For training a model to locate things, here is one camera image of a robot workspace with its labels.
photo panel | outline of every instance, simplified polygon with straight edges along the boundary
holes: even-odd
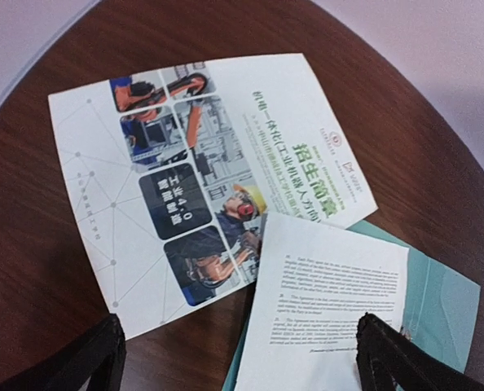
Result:
[[[157,71],[110,79],[110,88],[118,112],[128,112],[166,101],[162,80]]]
[[[144,201],[163,240],[211,222],[211,213],[188,163],[139,179]]]
[[[218,96],[179,102],[174,110],[205,187],[249,170]]]
[[[199,305],[233,289],[240,278],[215,226],[207,226],[164,246],[186,302]]]
[[[252,283],[258,273],[267,205],[251,171],[209,185],[205,193],[240,273]]]
[[[161,69],[169,96],[185,99],[215,91],[215,85],[204,62]]]
[[[151,108],[123,116],[120,121],[137,172],[186,159],[186,144],[170,108]]]

wooden table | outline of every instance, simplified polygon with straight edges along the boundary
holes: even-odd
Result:
[[[368,220],[481,284],[466,373],[484,383],[484,173],[429,103],[307,1],[108,0],[0,110],[0,381],[107,309],[70,209],[46,97],[202,59],[304,52],[371,184]],[[124,390],[220,389],[252,289],[128,343]]]

light blue folder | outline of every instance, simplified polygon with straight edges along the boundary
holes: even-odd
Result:
[[[464,372],[476,324],[479,285],[368,222],[359,222],[349,231],[409,248],[403,327],[427,354]],[[222,391],[235,389],[246,331],[247,324]]]

worker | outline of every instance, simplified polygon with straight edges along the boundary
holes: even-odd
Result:
[[[235,255],[235,263],[239,266],[250,256],[257,255],[261,243],[260,237],[248,231],[244,222],[262,216],[266,203],[256,186],[234,185],[234,191],[215,215],[229,249],[240,242],[240,251]],[[221,283],[235,270],[229,259],[222,261],[226,247],[214,226],[187,235],[170,247],[168,258],[181,288],[193,282]]]

white paper sheet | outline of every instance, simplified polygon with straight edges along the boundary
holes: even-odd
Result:
[[[408,249],[269,213],[236,391],[359,391],[365,312],[402,325]]]

